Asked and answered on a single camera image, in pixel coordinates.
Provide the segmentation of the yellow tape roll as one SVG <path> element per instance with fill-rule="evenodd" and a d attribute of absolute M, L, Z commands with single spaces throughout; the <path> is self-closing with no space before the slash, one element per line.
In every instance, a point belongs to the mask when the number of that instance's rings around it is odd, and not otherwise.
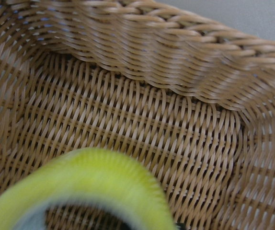
<path fill-rule="evenodd" d="M 156 177 L 139 161 L 106 149 L 77 149 L 52 159 L 0 195 L 0 230 L 44 230 L 54 205 L 90 205 L 133 230 L 174 230 Z"/>

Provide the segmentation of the brown wicker basket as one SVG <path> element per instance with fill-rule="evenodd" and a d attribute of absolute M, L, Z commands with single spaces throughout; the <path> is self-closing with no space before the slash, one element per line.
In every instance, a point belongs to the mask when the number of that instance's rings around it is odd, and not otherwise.
<path fill-rule="evenodd" d="M 188 230 L 275 230 L 275 42 L 153 0 L 0 0 L 0 194 L 124 152 Z"/>

